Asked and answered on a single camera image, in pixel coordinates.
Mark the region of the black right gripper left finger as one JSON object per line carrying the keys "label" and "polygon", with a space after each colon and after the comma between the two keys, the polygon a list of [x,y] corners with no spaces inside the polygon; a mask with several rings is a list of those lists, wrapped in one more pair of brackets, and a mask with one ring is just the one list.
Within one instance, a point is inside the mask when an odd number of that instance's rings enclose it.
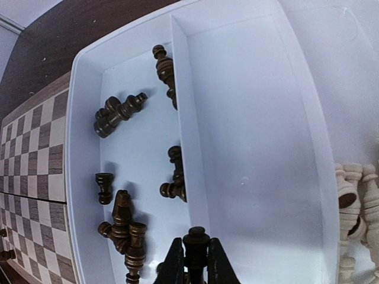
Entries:
{"label": "black right gripper left finger", "polygon": [[165,260],[160,266],[154,284],[183,284],[184,283],[184,249],[182,239],[174,238]]}

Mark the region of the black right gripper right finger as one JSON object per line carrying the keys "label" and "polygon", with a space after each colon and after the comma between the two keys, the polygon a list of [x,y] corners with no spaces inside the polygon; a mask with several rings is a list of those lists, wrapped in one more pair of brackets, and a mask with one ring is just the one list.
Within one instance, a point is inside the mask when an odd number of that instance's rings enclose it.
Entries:
{"label": "black right gripper right finger", "polygon": [[210,239],[207,271],[209,284],[240,284],[218,238]]}

